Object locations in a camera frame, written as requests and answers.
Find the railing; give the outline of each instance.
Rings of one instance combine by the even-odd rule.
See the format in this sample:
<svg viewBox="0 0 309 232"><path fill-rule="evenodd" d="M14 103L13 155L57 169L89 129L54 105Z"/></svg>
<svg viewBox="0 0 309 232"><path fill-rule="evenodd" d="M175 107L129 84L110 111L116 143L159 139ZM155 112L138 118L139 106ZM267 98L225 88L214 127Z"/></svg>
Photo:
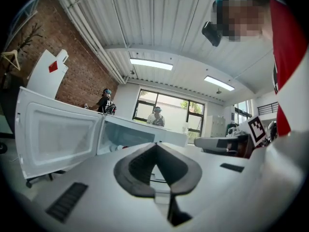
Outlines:
<svg viewBox="0 0 309 232"><path fill-rule="evenodd" d="M257 110L259 111L259 115L263 114L271 114L276 113L278 111L278 102L274 102L272 104L268 104L265 106L259 106Z"/></svg>

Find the wooden hanger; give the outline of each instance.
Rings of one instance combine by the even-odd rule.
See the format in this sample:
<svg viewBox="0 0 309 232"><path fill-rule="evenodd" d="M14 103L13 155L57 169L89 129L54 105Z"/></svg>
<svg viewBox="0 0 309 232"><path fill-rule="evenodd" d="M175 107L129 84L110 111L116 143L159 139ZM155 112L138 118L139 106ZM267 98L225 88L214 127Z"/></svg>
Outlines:
<svg viewBox="0 0 309 232"><path fill-rule="evenodd" d="M7 56L10 56L10 55L14 55L15 56L15 61L16 61L16 65L14 65L10 59L7 58ZM1 53L1 57L3 57L4 59L8 60L14 67L16 67L19 71L20 71L20 66L19 66L19 63L18 63L18 59L17 59L17 50L13 50L12 52L2 52Z"/></svg>

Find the ceiling light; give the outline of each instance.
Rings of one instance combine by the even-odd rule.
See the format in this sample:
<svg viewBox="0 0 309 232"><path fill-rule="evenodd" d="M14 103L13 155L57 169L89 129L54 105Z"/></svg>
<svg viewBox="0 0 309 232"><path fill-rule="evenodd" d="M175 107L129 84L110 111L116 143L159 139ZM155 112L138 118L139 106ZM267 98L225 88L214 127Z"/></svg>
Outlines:
<svg viewBox="0 0 309 232"><path fill-rule="evenodd" d="M206 76L206 78L204 80L207 81L207 82L216 84L216 85L218 85L220 87L223 87L223 88L227 89L228 91L234 90L234 88L232 86L230 86L230 85L228 85L228 84L226 84L224 82L221 82L221 81L219 81L219 80L217 80L217 79L215 79L213 77Z"/></svg>
<svg viewBox="0 0 309 232"><path fill-rule="evenodd" d="M146 66L161 68L161 69L165 69L169 71L171 71L173 68L172 64L165 64L162 62L144 60L144 59L138 59L138 58L130 58L130 62L131 64L146 65Z"/></svg>

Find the red brick wall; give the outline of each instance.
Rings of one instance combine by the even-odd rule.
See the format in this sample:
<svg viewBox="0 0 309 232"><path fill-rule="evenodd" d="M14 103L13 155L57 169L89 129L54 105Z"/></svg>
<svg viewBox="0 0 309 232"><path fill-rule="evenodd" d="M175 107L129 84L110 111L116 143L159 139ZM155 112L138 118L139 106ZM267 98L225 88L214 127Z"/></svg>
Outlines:
<svg viewBox="0 0 309 232"><path fill-rule="evenodd" d="M56 99L77 106L84 103L94 105L101 97L104 88L112 90L115 95L118 83L110 76L106 68L84 42L75 26L65 14L58 0L40 0L38 13L23 27L24 36L31 31L32 25L38 23L42 27L38 33L43 37L34 37L30 46L20 52L21 71L14 74L24 78L30 75L40 55L45 49L56 56L61 49L68 52L65 64L68 67ZM17 49L21 42L21 32L11 42L7 51Z"/></svg>

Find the white ceiling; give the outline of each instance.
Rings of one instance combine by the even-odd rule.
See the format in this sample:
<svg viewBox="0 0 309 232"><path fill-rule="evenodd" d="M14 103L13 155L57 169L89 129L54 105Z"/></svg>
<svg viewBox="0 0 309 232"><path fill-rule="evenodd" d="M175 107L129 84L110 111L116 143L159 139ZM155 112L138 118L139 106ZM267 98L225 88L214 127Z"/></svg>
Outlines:
<svg viewBox="0 0 309 232"><path fill-rule="evenodd" d="M123 77L187 89L226 104L270 92L272 44L262 38L218 47L202 35L213 0L77 0ZM172 71L132 65L130 58L173 64ZM129 73L134 69L135 75ZM204 81L210 75L235 88Z"/></svg>

